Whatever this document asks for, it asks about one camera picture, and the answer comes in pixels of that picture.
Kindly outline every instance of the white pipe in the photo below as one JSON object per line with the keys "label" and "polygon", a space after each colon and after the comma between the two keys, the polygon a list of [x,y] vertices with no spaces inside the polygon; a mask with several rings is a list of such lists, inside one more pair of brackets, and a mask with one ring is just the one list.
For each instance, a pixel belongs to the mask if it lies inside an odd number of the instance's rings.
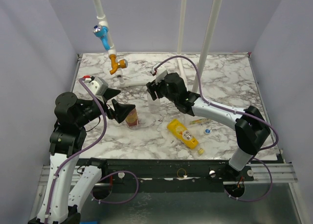
{"label": "white pipe", "polygon": [[[221,4],[222,4],[222,0],[213,0],[210,18],[209,18],[209,22],[207,24],[207,29],[206,29],[206,33],[205,33],[204,42],[203,42],[203,47],[202,47],[202,51],[201,51],[201,55],[200,55],[199,63],[198,63],[198,69],[199,69],[200,77],[202,76],[205,60],[206,60],[206,57],[209,53],[209,48],[210,48],[213,32],[215,29],[215,25],[217,22],[217,18],[219,16]],[[195,81],[194,81],[194,86],[192,87],[192,92],[197,92],[198,87],[199,87],[199,81],[198,81],[198,78],[196,76]]]}
{"label": "white pipe", "polygon": [[177,45],[177,54],[178,55],[181,55],[182,39],[183,39],[183,36],[184,36],[186,4],[187,4],[187,0],[181,0],[180,20],[179,20],[179,33],[178,33],[178,45]]}
{"label": "white pipe", "polygon": [[132,81],[132,82],[125,82],[124,80],[120,81],[120,87],[121,88],[127,88],[130,86],[145,86],[148,83],[148,81]]}
{"label": "white pipe", "polygon": [[111,54],[115,54],[116,55],[115,46],[114,46],[114,43],[113,43],[113,40],[112,40],[112,37],[111,37],[111,33],[110,33],[107,17],[106,17],[106,15],[103,12],[101,0],[93,0],[93,5],[94,5],[94,8],[95,8],[96,13],[97,13],[97,19],[99,21],[99,24],[101,26],[105,26],[105,27],[108,28],[107,37],[108,37],[108,44],[110,46],[110,50],[109,50],[108,54],[109,54],[109,56]]}
{"label": "white pipe", "polygon": [[[182,47],[182,40],[183,40],[184,27],[185,27],[186,4],[187,4],[187,0],[181,0],[177,55],[181,55],[181,47]],[[184,67],[181,63],[181,59],[177,59],[177,64],[178,64],[179,71],[180,71],[180,77],[184,80],[185,86],[188,90],[187,77],[184,71]]]}
{"label": "white pipe", "polygon": [[185,71],[184,71],[184,67],[182,66],[182,63],[181,63],[181,59],[180,59],[180,58],[177,59],[177,63],[178,63],[179,71],[180,71],[180,77],[184,80],[186,89],[187,89],[187,91],[188,91],[187,77],[186,77],[186,74],[185,74]]}
{"label": "white pipe", "polygon": [[93,0],[94,8],[97,12],[97,18],[102,19],[105,17],[105,14],[103,12],[102,4],[100,0]]}

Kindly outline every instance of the small yellow object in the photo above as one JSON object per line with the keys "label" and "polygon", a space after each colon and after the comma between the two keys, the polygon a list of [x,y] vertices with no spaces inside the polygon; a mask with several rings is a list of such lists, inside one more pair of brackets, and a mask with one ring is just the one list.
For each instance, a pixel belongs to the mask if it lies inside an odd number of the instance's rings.
{"label": "small yellow object", "polygon": [[111,54],[110,59],[111,59],[111,67],[112,67],[112,70],[110,71],[111,75],[116,73],[116,71],[119,68],[127,68],[127,66],[128,66],[128,63],[125,59],[122,59],[119,62],[116,62],[116,55],[115,54]]}
{"label": "small yellow object", "polygon": [[172,132],[176,138],[183,141],[183,143],[185,143],[190,149],[194,149],[199,144],[195,137],[193,137],[187,128],[177,119],[172,120],[167,125],[167,129]]}
{"label": "small yellow object", "polygon": [[210,119],[206,119],[206,118],[202,118],[202,119],[198,119],[198,120],[192,120],[189,122],[190,125],[195,125],[195,124],[203,124],[203,123],[207,123],[211,121]]}
{"label": "small yellow object", "polygon": [[198,154],[201,156],[203,153],[204,153],[204,149],[203,149],[203,148],[200,148],[200,149],[198,150]]}

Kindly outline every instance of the gray floor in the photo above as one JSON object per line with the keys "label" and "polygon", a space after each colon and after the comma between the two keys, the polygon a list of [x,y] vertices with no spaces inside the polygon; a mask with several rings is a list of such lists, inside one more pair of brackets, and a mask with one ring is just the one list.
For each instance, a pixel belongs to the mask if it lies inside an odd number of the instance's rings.
{"label": "gray floor", "polygon": [[[268,185],[247,185],[243,198],[257,198]],[[121,201],[130,194],[112,194]],[[139,193],[126,204],[98,204],[88,199],[82,222],[98,224],[300,224],[288,184],[276,184],[262,201],[244,203],[225,193]]]}

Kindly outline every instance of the orange faucet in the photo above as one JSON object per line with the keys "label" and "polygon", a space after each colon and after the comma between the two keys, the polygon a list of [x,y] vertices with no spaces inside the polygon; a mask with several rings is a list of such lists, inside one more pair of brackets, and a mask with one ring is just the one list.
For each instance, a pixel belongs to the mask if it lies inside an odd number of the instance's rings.
{"label": "orange faucet", "polygon": [[110,59],[111,59],[111,67],[112,67],[112,70],[110,71],[111,75],[116,73],[116,71],[119,68],[127,68],[127,66],[128,66],[128,63],[125,59],[122,59],[119,62],[116,62],[116,55],[115,54],[111,54]]}

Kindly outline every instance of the screw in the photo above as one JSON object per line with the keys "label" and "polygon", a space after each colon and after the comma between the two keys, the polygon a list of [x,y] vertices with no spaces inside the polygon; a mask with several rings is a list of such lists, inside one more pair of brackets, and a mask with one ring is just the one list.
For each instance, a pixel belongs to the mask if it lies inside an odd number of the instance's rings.
{"label": "screw", "polygon": [[214,178],[214,177],[216,176],[215,171],[214,171],[214,170],[211,170],[211,171],[209,172],[209,175],[211,176],[211,178]]}
{"label": "screw", "polygon": [[118,177],[122,179],[123,177],[125,177],[125,173],[118,173]]}
{"label": "screw", "polygon": [[249,170],[246,172],[246,174],[248,174],[249,177],[252,177],[253,174],[254,174],[254,172],[253,172],[251,169],[249,169]]}

